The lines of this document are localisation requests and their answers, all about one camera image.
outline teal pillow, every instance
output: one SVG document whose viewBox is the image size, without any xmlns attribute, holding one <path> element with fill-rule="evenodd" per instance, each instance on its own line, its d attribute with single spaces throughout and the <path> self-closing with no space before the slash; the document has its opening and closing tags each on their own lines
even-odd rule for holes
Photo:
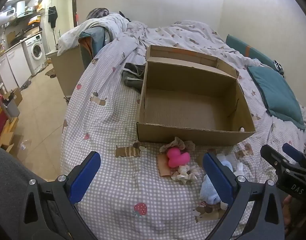
<svg viewBox="0 0 306 240">
<path fill-rule="evenodd" d="M 261 93 L 267 113 L 305 130 L 301 108 L 285 79 L 268 67 L 248 66 L 247 70 Z"/>
</svg>

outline hand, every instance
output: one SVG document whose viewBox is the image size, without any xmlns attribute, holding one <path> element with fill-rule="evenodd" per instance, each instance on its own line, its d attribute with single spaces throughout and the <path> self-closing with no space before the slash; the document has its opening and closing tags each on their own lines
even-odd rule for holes
<svg viewBox="0 0 306 240">
<path fill-rule="evenodd" d="M 282 203 L 282 211 L 283 211 L 283 218 L 284 218 L 284 227 L 285 227 L 285 234 L 287 234 L 288 232 L 288 226 L 290 225 L 291 223 L 291 213 L 289 211 L 289 204 L 291 203 L 292 201 L 292 196 L 291 195 L 288 195 L 283 203 Z"/>
</svg>

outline metal screw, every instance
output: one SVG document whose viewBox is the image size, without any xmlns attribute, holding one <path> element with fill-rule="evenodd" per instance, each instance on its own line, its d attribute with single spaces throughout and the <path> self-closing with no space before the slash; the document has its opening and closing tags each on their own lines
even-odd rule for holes
<svg viewBox="0 0 306 240">
<path fill-rule="evenodd" d="M 237 177 L 237 180 L 238 180 L 239 182 L 245 182 L 245 181 L 246 181 L 246 179 L 245 179 L 244 176 L 238 176 L 238 177 Z"/>
<path fill-rule="evenodd" d="M 275 183 L 274 183 L 274 181 L 272 181 L 271 179 L 269 179 L 269 180 L 267 181 L 267 184 L 270 185 L 270 186 L 274 186 Z"/>
<path fill-rule="evenodd" d="M 35 182 L 36 182 L 36 180 L 35 180 L 35 179 L 31 179 L 31 180 L 29 181 L 29 184 L 30 184 L 30 185 L 34 185 L 34 184 L 35 184 Z"/>
<path fill-rule="evenodd" d="M 57 178 L 58 181 L 62 182 L 66 180 L 66 176 L 65 175 L 61 175 Z"/>
</svg>

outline pink toy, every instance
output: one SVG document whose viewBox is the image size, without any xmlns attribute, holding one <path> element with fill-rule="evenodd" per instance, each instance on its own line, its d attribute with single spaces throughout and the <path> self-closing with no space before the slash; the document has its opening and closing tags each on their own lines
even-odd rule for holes
<svg viewBox="0 0 306 240">
<path fill-rule="evenodd" d="M 170 168 L 175 168 L 181 165 L 185 165 L 189 163 L 191 159 L 189 153 L 181 154 L 181 151 L 176 147 L 168 149 L 166 155 L 169 158 L 168 166 Z"/>
</svg>

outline washing machine door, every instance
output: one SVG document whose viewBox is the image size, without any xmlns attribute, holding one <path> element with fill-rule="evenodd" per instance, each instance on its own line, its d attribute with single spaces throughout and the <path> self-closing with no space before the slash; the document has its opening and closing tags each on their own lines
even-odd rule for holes
<svg viewBox="0 0 306 240">
<path fill-rule="evenodd" d="M 41 57 L 43 56 L 41 44 L 39 42 L 36 42 L 33 44 L 32 49 L 31 49 L 31 54 L 34 60 L 40 60 Z"/>
</svg>

